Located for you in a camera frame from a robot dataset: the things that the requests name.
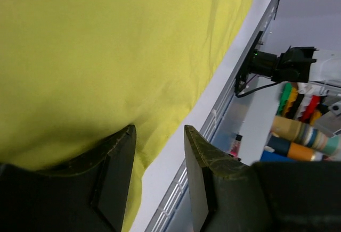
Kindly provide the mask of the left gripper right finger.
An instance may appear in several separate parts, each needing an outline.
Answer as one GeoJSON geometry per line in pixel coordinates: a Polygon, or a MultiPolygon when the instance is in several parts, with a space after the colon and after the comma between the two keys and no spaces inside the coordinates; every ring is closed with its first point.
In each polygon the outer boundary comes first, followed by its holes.
{"type": "Polygon", "coordinates": [[[184,127],[194,231],[340,231],[339,162],[245,165],[184,127]]]}

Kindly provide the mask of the aluminium rail frame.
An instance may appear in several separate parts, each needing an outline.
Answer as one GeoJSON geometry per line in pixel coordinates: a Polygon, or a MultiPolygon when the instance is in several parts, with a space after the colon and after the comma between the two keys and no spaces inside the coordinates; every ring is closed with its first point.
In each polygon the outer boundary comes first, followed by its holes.
{"type": "Polygon", "coordinates": [[[143,176],[141,210],[132,231],[191,231],[191,210],[184,154],[184,126],[192,125],[221,147],[232,142],[251,118],[256,99],[235,98],[234,78],[248,49],[259,39],[265,44],[279,0],[253,0],[235,40],[204,90],[200,100],[169,139],[143,176]]]}

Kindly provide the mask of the yellow-green trousers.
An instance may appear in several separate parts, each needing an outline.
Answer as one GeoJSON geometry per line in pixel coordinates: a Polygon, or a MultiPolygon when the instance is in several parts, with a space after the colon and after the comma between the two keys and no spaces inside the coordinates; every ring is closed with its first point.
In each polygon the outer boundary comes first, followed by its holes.
{"type": "Polygon", "coordinates": [[[1,0],[1,161],[38,170],[133,124],[142,177],[207,87],[252,0],[1,0]]]}

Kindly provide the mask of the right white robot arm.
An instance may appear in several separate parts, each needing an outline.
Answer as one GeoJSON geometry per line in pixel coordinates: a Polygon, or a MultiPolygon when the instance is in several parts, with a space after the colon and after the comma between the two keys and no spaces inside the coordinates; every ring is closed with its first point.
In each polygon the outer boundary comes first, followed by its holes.
{"type": "Polygon", "coordinates": [[[276,56],[256,51],[248,69],[273,82],[340,81],[340,52],[315,47],[290,47],[276,56]]]}

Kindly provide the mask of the colourful tape rolls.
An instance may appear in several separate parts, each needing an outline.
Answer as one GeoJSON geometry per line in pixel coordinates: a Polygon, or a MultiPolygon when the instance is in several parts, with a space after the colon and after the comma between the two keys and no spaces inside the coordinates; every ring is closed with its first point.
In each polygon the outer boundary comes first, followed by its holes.
{"type": "Polygon", "coordinates": [[[314,161],[317,153],[340,159],[340,137],[328,137],[309,124],[276,116],[270,132],[268,152],[297,161],[314,161]]]}

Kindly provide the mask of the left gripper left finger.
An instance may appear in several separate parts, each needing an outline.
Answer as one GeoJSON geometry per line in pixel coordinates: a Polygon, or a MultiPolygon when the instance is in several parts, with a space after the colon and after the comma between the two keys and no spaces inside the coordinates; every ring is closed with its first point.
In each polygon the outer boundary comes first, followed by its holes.
{"type": "Polygon", "coordinates": [[[1,164],[1,231],[121,231],[135,147],[129,125],[50,169],[1,164]]]}

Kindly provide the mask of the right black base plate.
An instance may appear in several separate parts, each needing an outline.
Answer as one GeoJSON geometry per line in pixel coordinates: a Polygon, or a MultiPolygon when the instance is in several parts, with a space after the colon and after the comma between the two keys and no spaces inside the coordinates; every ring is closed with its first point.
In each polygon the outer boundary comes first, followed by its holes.
{"type": "Polygon", "coordinates": [[[261,39],[264,31],[259,31],[249,48],[246,48],[246,55],[242,59],[242,64],[236,74],[235,84],[234,84],[234,93],[235,95],[239,95],[245,88],[247,77],[249,75],[248,66],[250,61],[253,59],[254,50],[258,45],[259,40],[261,39]]]}

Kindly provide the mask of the colourful hanging fabric strips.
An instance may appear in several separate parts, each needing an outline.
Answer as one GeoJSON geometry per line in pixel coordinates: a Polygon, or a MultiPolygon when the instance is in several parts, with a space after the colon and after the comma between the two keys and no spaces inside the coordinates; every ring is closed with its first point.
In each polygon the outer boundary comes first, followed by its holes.
{"type": "Polygon", "coordinates": [[[286,83],[282,88],[277,116],[314,125],[316,120],[328,112],[323,103],[327,91],[321,86],[298,83],[295,87],[286,83]]]}

